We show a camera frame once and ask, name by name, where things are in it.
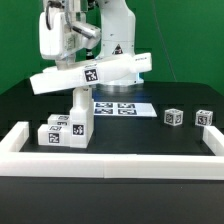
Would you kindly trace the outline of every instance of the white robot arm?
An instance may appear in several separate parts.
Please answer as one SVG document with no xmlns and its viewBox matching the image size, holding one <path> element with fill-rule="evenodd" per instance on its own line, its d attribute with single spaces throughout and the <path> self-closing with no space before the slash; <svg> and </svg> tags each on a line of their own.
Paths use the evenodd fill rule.
<svg viewBox="0 0 224 224">
<path fill-rule="evenodd" d="M 134 55 L 135 17 L 125 0 L 96 1 L 103 30 L 101 53 L 96 60 L 75 63 L 75 52 L 92 49 L 101 37 L 99 28 L 85 23 L 87 7 L 83 2 L 87 5 L 83 0 L 44 0 L 40 51 L 43 58 L 54 59 L 57 68 L 31 77 L 35 94 L 105 84 L 151 70 L 150 53 Z"/>
</svg>

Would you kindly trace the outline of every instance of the green wall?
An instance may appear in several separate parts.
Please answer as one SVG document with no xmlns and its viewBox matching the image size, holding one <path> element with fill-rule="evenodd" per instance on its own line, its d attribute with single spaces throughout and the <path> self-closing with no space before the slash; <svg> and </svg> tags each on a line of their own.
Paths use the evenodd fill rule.
<svg viewBox="0 0 224 224">
<path fill-rule="evenodd" d="M 41 2 L 1 2 L 0 93 L 54 64 L 39 53 Z M 127 4 L 137 19 L 136 53 L 152 52 L 153 70 L 144 74 L 145 80 L 170 82 L 175 75 L 178 82 L 209 84 L 224 95 L 223 0 L 127 0 Z M 99 11 L 90 12 L 88 20 L 99 24 Z"/>
</svg>

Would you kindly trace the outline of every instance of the black tabletop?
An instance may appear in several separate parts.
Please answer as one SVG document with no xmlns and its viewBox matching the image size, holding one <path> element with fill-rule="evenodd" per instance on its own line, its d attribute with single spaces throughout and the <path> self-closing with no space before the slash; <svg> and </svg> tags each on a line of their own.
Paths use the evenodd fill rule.
<svg viewBox="0 0 224 224">
<path fill-rule="evenodd" d="M 29 80 L 0 96 L 0 135 L 17 121 L 30 122 L 23 151 L 69 153 L 212 153 L 195 127 L 199 109 L 214 112 L 213 125 L 224 128 L 224 100 L 212 88 L 192 83 L 145 83 L 129 93 L 93 92 L 96 101 L 152 103 L 158 117 L 95 117 L 89 146 L 40 147 L 37 129 L 50 114 L 68 114 L 72 90 L 34 96 Z M 184 111 L 183 125 L 163 123 L 164 110 Z M 164 224 L 224 222 L 223 181 L 0 177 L 2 224 Z"/>
<path fill-rule="evenodd" d="M 37 130 L 51 114 L 69 114 L 72 90 L 34 95 L 29 80 L 24 80 L 0 96 L 0 135 L 17 121 L 30 122 L 26 152 L 183 154 L 212 155 L 201 140 L 203 128 L 195 126 L 196 112 L 213 111 L 213 125 L 224 128 L 224 97 L 207 85 L 193 83 L 148 83 L 126 93 L 93 89 L 98 102 L 152 103 L 157 117 L 95 116 L 94 133 L 87 149 L 38 146 Z M 184 111 L 183 125 L 172 127 L 163 122 L 164 111 Z"/>
</svg>

